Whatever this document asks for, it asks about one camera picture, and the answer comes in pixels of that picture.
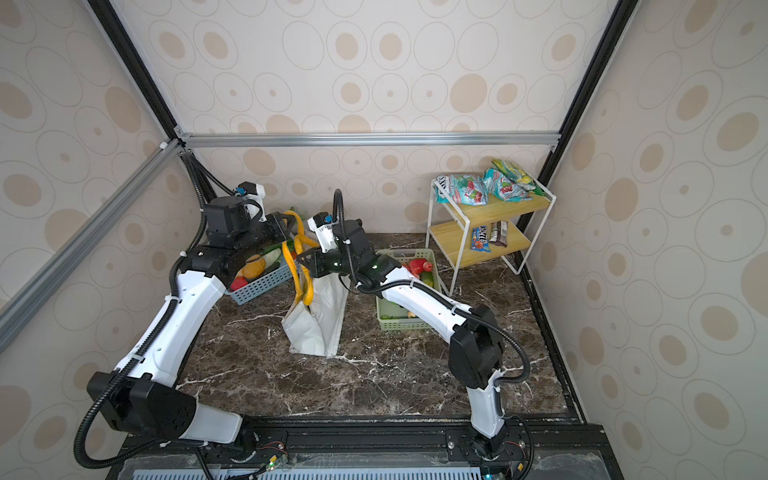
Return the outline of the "white canvas grocery bag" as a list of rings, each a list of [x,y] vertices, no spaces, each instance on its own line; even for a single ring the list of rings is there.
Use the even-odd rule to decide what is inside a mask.
[[[337,355],[349,296],[349,281],[338,274],[319,279],[297,265],[288,242],[281,245],[295,287],[294,302],[282,320],[292,353],[331,358]]]

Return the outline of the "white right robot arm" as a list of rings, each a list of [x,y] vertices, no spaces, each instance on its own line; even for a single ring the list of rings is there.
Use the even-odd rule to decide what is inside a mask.
[[[449,370],[467,389],[473,429],[487,440],[499,439],[505,427],[501,386],[526,381],[531,362],[493,312],[449,298],[395,258],[376,252],[357,220],[321,212],[308,227],[319,245],[298,260],[310,276],[347,276],[358,292],[397,304],[440,334],[449,345]]]

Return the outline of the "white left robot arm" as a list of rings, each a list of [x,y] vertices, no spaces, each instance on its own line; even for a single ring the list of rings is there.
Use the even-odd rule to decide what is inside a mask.
[[[264,248],[286,242],[295,224],[290,215],[265,214],[249,197],[219,197],[202,205],[198,231],[169,271],[163,308],[111,372],[97,372],[88,382],[93,404],[73,443],[80,466],[108,468],[176,440],[220,445],[239,462],[255,454],[257,435],[241,415],[204,405],[177,390],[176,383],[206,317],[237,272]],[[86,440],[97,417],[144,443],[112,458],[92,457]]]

